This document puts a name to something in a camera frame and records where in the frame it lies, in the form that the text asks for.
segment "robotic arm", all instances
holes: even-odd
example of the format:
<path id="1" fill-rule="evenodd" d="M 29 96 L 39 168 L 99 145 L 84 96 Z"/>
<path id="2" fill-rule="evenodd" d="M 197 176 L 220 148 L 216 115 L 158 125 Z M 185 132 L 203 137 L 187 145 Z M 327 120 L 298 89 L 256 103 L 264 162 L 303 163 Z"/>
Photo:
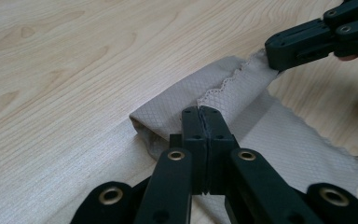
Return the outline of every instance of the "robotic arm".
<path id="1" fill-rule="evenodd" d="M 269 66 L 285 70 L 310 63 L 330 52 L 338 57 L 358 55 L 358 0 L 344 0 L 316 19 L 270 37 L 266 44 Z"/>

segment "light wood grain surface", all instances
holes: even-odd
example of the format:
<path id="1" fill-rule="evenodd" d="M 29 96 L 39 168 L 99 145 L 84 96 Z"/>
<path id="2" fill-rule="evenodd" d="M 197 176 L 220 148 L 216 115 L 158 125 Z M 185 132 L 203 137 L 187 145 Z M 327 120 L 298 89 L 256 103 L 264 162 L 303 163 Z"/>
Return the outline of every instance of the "light wood grain surface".
<path id="1" fill-rule="evenodd" d="M 131 111 L 202 66 L 245 58 L 339 4 L 0 0 L 0 223 L 68 223 L 96 186 L 143 180 L 155 162 Z M 291 69 L 269 90 L 358 155 L 358 60 Z M 196 204 L 192 215 L 192 223 L 212 222 Z"/>

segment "cloth fold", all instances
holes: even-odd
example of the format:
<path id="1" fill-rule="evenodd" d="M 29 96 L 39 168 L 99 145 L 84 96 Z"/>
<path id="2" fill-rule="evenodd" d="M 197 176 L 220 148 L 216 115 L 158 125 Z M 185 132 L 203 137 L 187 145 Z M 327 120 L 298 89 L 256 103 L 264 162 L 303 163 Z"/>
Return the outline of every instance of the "cloth fold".
<path id="1" fill-rule="evenodd" d="M 131 115 L 149 154 L 168 148 L 170 133 L 181 132 L 181 111 L 192 105 L 219 110 L 241 147 L 260 152 L 293 188 L 305 192 L 326 182 L 352 194 L 358 188 L 358 157 L 332 146 L 266 87 L 279 76 L 260 50 L 248 61 L 227 57 L 169 87 Z M 218 223 L 229 223 L 223 196 L 197 196 Z"/>

